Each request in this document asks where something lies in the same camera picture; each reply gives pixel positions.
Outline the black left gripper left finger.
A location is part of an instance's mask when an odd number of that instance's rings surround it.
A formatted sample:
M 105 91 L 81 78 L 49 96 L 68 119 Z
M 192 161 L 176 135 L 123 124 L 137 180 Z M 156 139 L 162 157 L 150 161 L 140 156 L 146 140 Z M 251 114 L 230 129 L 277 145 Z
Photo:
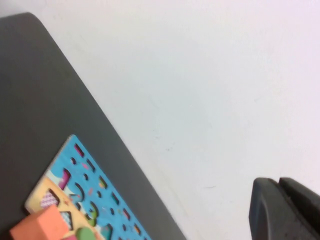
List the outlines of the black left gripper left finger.
M 253 240 L 310 239 L 310 230 L 272 179 L 253 181 L 248 218 Z

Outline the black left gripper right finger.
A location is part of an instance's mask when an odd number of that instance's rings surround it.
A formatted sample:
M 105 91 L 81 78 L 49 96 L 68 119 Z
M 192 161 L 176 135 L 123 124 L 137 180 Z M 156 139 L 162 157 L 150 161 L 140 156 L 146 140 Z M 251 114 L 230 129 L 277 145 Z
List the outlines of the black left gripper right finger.
M 279 185 L 292 203 L 299 220 L 314 239 L 319 240 L 320 195 L 289 177 L 280 178 Z

